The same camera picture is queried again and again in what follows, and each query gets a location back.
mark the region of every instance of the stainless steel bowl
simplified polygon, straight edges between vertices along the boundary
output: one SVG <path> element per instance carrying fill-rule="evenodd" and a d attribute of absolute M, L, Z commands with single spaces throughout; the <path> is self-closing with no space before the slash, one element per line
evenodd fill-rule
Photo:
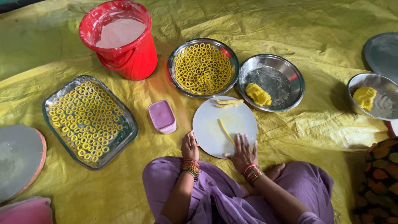
<path fill-rule="evenodd" d="M 373 108 L 365 111 L 353 100 L 355 91 L 362 86 L 369 86 L 377 90 L 373 100 Z M 361 73 L 353 76 L 347 83 L 351 107 L 357 114 L 382 120 L 398 119 L 398 85 L 391 79 L 374 73 Z"/>
<path fill-rule="evenodd" d="M 271 54 L 248 58 L 240 68 L 238 90 L 255 108 L 268 112 L 282 112 L 297 106 L 304 96 L 305 83 L 300 71 L 288 60 Z M 259 85 L 270 96 L 272 103 L 258 106 L 246 94 L 249 83 Z"/>
<path fill-rule="evenodd" d="M 234 71 L 234 74 L 230 80 L 230 82 L 224 86 L 223 89 L 219 90 L 218 92 L 215 92 L 213 94 L 209 94 L 209 95 L 197 95 L 194 94 L 190 91 L 185 90 L 176 80 L 176 75 L 174 72 L 174 68 L 175 66 L 175 62 L 174 62 L 174 58 L 177 56 L 178 53 L 181 53 L 181 50 L 192 46 L 194 44 L 210 44 L 211 46 L 214 46 L 215 48 L 217 48 L 219 51 L 222 51 L 224 53 L 228 52 L 229 55 L 231 56 L 231 58 L 229 59 L 229 61 L 231 62 L 231 67 L 232 70 Z M 192 39 L 189 40 L 187 42 L 184 42 L 183 44 L 181 44 L 180 46 L 178 46 L 170 55 L 169 60 L 167 62 L 167 67 L 168 67 L 168 75 L 169 75 L 169 79 L 170 81 L 173 83 L 173 85 L 181 92 L 183 92 L 184 94 L 191 96 L 191 97 L 197 97 L 197 98 L 212 98 L 215 96 L 219 96 L 223 93 L 225 93 L 226 91 L 228 91 L 232 86 L 234 86 L 236 80 L 238 79 L 238 75 L 239 75 L 239 61 L 238 58 L 236 57 L 234 51 L 228 47 L 227 45 L 225 45 L 224 43 L 214 40 L 214 39 L 208 39 L 208 38 L 199 38 L 199 39 Z"/>

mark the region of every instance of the plastic sheet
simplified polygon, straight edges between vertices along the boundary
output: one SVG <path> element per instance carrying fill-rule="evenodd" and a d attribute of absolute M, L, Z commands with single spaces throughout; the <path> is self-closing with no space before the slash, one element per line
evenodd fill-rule
<path fill-rule="evenodd" d="M 352 113 L 346 98 L 350 77 L 366 71 L 363 44 L 398 30 L 395 0 L 204 0 L 139 1 L 151 13 L 158 53 L 155 73 L 143 81 L 123 79 L 101 65 L 78 36 L 82 17 L 103 1 L 47 0 L 0 15 L 0 126 L 37 128 L 48 143 L 44 168 L 17 199 L 49 197 L 61 223 L 151 223 L 142 186 L 145 165 L 161 156 L 180 156 L 182 136 L 204 100 L 179 93 L 166 76 L 166 61 L 183 41 L 208 37 L 229 45 L 240 62 L 271 53 L 291 61 L 303 74 L 302 102 L 282 113 L 253 110 L 258 121 L 259 163 L 293 160 L 320 166 L 334 179 L 337 223 L 353 221 L 367 146 L 387 138 L 380 120 Z M 93 172 L 68 155 L 47 127 L 43 100 L 81 74 L 102 80 L 139 124 L 139 135 L 105 169 Z M 227 92 L 237 98 L 236 90 Z M 148 106 L 166 99 L 177 130 L 162 135 Z M 231 162 L 200 151 L 237 181 Z"/>

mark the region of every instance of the purple salwar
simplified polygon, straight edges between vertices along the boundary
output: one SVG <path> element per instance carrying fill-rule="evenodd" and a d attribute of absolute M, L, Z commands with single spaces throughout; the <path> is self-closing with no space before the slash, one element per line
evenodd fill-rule
<path fill-rule="evenodd" d="M 170 224 L 160 216 L 169 194 L 176 184 L 182 158 L 162 157 L 150 162 L 142 180 L 155 223 Z M 211 223 L 212 204 L 226 223 L 281 223 L 272 207 L 259 196 L 244 196 L 242 187 L 213 164 L 199 161 L 199 180 L 194 183 L 188 223 Z M 332 178 L 321 168 L 306 162 L 292 162 L 275 180 L 279 186 L 304 203 L 311 212 L 302 214 L 299 224 L 333 224 Z"/>

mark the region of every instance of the hand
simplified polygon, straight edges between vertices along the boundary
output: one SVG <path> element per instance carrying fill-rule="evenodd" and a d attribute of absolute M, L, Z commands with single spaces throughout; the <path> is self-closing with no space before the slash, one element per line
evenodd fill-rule
<path fill-rule="evenodd" d="M 193 130 L 188 132 L 181 142 L 181 154 L 184 159 L 199 160 L 199 143 L 196 143 L 195 135 Z"/>
<path fill-rule="evenodd" d="M 224 154 L 227 159 L 230 159 L 234 164 L 236 170 L 243 174 L 245 168 L 251 164 L 258 165 L 257 159 L 257 140 L 254 141 L 253 151 L 250 150 L 248 135 L 245 135 L 243 140 L 242 134 L 235 136 L 235 155 L 229 153 Z"/>

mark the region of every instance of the white round board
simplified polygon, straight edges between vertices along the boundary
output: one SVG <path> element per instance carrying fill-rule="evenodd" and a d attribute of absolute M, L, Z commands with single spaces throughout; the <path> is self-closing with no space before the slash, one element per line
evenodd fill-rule
<path fill-rule="evenodd" d="M 254 144 L 257 137 L 257 121 L 250 108 L 244 104 L 228 108 L 216 107 L 216 99 L 236 100 L 229 96 L 217 96 L 206 100 L 195 112 L 192 127 L 195 131 L 196 141 L 208 154 L 225 159 L 224 154 L 235 153 L 235 147 L 224 133 L 219 119 L 235 140 L 238 133 L 247 134 L 250 145 Z"/>

